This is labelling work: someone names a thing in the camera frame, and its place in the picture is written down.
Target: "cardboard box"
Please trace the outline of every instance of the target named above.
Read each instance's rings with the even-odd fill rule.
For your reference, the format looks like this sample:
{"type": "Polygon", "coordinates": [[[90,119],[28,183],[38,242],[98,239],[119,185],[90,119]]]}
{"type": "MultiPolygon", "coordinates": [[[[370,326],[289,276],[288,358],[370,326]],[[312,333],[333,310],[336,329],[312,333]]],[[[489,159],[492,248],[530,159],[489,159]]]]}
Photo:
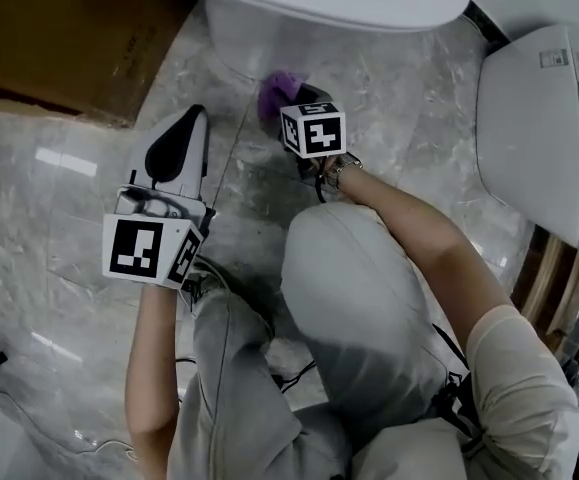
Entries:
{"type": "Polygon", "coordinates": [[[131,125],[196,2],[0,0],[0,110],[131,125]]]}

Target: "marble floor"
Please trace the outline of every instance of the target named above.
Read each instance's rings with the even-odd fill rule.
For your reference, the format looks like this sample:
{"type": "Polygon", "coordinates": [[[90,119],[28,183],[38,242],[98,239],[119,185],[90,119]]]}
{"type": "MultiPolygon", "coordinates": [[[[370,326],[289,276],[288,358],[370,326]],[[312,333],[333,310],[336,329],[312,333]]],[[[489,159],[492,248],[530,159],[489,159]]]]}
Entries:
{"type": "MultiPolygon", "coordinates": [[[[310,82],[347,111],[349,149],[368,170],[436,205],[472,240],[510,291],[533,226],[484,190],[476,167],[476,90],[486,43],[459,19],[430,32],[343,31],[340,52],[310,82]]],[[[256,118],[257,84],[226,68],[196,10],[175,40],[132,130],[0,114],[0,407],[25,425],[55,478],[139,478],[123,385],[140,287],[102,277],[102,218],[133,144],[168,114],[202,103],[211,116],[202,195],[217,216],[204,254],[230,268],[276,311],[268,356],[287,374],[309,355],[283,307],[279,270],[292,217],[317,203],[293,160],[256,118]]],[[[430,304],[435,307],[431,295],[430,304]]],[[[181,312],[179,354],[191,351],[181,312]]],[[[180,371],[179,384],[193,370],[180,371]]],[[[312,371],[293,407],[324,394],[312,371]]]]}

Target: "toilet bowl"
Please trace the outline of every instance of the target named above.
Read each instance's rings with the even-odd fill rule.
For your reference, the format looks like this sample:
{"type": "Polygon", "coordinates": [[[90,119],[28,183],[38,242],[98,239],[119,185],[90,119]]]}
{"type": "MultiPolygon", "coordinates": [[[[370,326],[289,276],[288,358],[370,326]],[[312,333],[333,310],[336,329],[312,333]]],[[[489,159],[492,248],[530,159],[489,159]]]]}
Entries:
{"type": "Polygon", "coordinates": [[[239,73],[310,72],[341,29],[399,33],[447,23],[469,0],[203,0],[214,48],[239,73]]]}

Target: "sleeve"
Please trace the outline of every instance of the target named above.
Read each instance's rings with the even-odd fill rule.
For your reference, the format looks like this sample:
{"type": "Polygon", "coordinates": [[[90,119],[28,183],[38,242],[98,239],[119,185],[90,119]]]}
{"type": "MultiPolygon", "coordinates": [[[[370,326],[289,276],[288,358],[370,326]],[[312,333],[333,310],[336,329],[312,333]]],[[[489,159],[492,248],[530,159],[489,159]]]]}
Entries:
{"type": "Polygon", "coordinates": [[[512,306],[485,314],[467,340],[473,396],[491,441],[549,479],[571,478],[576,395],[531,324],[512,306]]]}

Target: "shoe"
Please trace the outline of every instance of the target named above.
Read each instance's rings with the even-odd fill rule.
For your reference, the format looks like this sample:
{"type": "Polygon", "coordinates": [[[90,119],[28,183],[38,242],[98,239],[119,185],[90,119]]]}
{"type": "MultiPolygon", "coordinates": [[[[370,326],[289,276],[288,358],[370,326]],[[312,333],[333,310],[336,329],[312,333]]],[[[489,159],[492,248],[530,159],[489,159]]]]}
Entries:
{"type": "Polygon", "coordinates": [[[252,303],[255,299],[248,293],[247,289],[234,276],[229,274],[217,263],[198,255],[191,266],[189,276],[180,289],[182,299],[187,303],[193,314],[194,306],[212,290],[227,290],[241,297],[249,307],[257,313],[267,324],[271,339],[275,337],[276,331],[271,315],[262,310],[261,304],[252,303]]]}

